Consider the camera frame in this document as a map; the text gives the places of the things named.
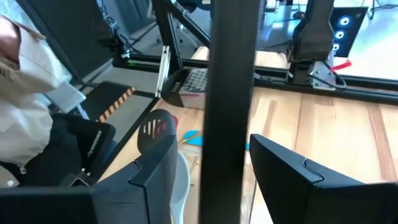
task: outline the desk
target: desk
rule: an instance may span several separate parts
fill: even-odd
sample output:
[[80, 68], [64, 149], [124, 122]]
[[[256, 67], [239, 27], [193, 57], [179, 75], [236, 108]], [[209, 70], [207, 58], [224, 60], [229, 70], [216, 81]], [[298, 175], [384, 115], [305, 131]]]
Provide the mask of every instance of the desk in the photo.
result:
[[[206, 60], [207, 55], [208, 49], [201, 47], [193, 58]], [[282, 54], [258, 52], [256, 65], [280, 68], [287, 63]], [[177, 140], [189, 130], [202, 129], [201, 110], [178, 108], [163, 100], [155, 108], [165, 109], [178, 118]], [[259, 133], [345, 175], [365, 183], [397, 180], [398, 107], [255, 88], [249, 119], [249, 133]], [[139, 155], [136, 132], [101, 179]], [[185, 223], [194, 224], [200, 160], [198, 156], [188, 156], [188, 163], [193, 186], [185, 208]], [[254, 181], [245, 180], [245, 184], [246, 181], [250, 189]], [[254, 196], [251, 220], [254, 224], [272, 223], [259, 190]]]

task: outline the zipper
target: zipper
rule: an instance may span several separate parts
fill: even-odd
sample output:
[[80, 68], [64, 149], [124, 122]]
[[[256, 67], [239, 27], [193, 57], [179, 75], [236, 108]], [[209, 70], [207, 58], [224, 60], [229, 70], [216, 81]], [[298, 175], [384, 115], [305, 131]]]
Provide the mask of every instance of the zipper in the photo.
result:
[[26, 169], [25, 169], [25, 167], [24, 167], [23, 165], [18, 164], [17, 166], [18, 166], [19, 172], [20, 172], [21, 174], [26, 174], [27, 171], [26, 171]]

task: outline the orange and black striped strap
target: orange and black striped strap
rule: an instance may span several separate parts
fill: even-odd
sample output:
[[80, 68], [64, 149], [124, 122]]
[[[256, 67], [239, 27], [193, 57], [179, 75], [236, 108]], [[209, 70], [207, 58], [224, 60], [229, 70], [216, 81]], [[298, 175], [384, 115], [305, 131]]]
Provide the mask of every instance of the orange and black striped strap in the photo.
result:
[[105, 123], [105, 121], [134, 93], [136, 89], [131, 87], [127, 89], [97, 120], [98, 122]]

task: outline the light blue object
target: light blue object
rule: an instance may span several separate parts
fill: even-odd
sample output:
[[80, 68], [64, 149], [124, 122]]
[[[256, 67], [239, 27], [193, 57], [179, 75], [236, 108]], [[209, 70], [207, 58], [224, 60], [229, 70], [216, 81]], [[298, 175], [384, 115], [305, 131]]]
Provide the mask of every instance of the light blue object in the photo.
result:
[[[199, 133], [199, 131], [197, 131], [197, 130], [187, 131], [187, 132], [184, 134], [184, 136], [183, 136], [183, 140], [184, 140], [184, 139], [188, 139], [188, 138], [190, 138], [190, 137], [192, 137], [192, 136], [194, 136], [194, 135], [196, 135], [196, 134], [198, 134], [198, 133]], [[202, 137], [202, 136], [197, 136], [197, 137], [195, 137], [195, 138], [193, 138], [193, 139], [187, 141], [186, 144], [190, 144], [190, 145], [192, 145], [192, 146], [199, 146], [199, 147], [201, 147], [202, 142], [203, 142], [203, 137]], [[249, 143], [246, 143], [246, 149], [249, 149]]]

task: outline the black metal frame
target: black metal frame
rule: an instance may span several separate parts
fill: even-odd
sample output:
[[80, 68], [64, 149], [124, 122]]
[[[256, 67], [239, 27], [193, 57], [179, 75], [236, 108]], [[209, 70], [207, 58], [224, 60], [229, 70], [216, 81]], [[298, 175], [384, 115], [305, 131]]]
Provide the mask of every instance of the black metal frame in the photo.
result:
[[[258, 0], [217, 0], [213, 21], [213, 45], [210, 37], [169, 0], [152, 0], [164, 45], [171, 49], [170, 73], [183, 67], [209, 68], [200, 190], [200, 223], [239, 223], [241, 188], [248, 112], [254, 86], [325, 95], [352, 100], [398, 105], [398, 81], [342, 75], [345, 90], [319, 90], [288, 84], [287, 69], [254, 67]], [[171, 16], [209, 47], [210, 61], [181, 59]], [[129, 60], [115, 59], [114, 67], [159, 72], [160, 57], [132, 55]], [[135, 94], [153, 98], [140, 118], [118, 144], [118, 153], [139, 127], [158, 99], [150, 93]]]

